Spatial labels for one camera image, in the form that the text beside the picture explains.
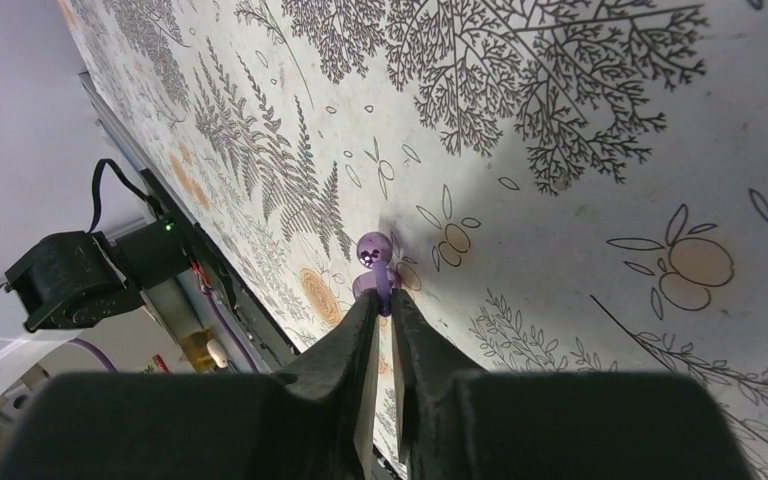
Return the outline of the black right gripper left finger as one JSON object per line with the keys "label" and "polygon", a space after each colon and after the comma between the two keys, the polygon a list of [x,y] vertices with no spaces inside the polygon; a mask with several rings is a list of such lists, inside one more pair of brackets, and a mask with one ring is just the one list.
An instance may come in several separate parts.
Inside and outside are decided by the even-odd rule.
{"label": "black right gripper left finger", "polygon": [[268,374],[70,373],[31,403],[0,479],[365,479],[380,299]]}

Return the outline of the purple earbud pair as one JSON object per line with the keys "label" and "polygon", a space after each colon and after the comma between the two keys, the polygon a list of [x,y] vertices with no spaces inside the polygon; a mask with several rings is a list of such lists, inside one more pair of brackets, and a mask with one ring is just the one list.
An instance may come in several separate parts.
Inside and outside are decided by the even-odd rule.
{"label": "purple earbud pair", "polygon": [[374,290],[382,317],[391,315],[393,292],[401,286],[400,277],[390,265],[393,254],[390,238],[378,231],[364,234],[356,247],[356,256],[367,271],[353,281],[353,295],[358,299],[367,290]]}

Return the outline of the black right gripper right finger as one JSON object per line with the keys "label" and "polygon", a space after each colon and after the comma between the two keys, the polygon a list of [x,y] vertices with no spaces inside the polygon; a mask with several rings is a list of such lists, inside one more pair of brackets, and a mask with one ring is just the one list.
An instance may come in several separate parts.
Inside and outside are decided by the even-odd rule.
{"label": "black right gripper right finger", "polygon": [[713,398],[655,372],[491,372],[391,296],[398,451],[413,479],[748,479]]}

